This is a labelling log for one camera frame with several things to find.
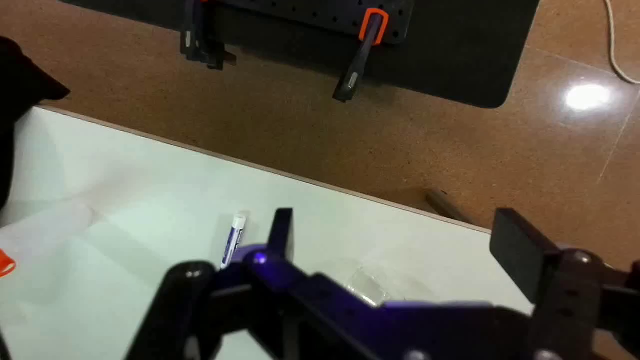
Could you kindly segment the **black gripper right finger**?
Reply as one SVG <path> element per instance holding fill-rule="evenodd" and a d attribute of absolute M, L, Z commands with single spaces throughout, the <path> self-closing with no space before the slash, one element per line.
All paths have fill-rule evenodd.
<path fill-rule="evenodd" d="M 499 207 L 490 234 L 490 253 L 526 300 L 537 304 L 560 248 L 517 210 Z"/>

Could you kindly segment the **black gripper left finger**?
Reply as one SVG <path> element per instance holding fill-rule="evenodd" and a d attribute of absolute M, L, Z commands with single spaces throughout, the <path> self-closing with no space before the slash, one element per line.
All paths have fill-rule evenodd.
<path fill-rule="evenodd" d="M 267 249 L 272 256 L 287 258 L 290 251 L 290 235 L 295 224 L 295 210 L 293 207 L 279 207 L 275 212 L 272 228 L 268 234 Z"/>

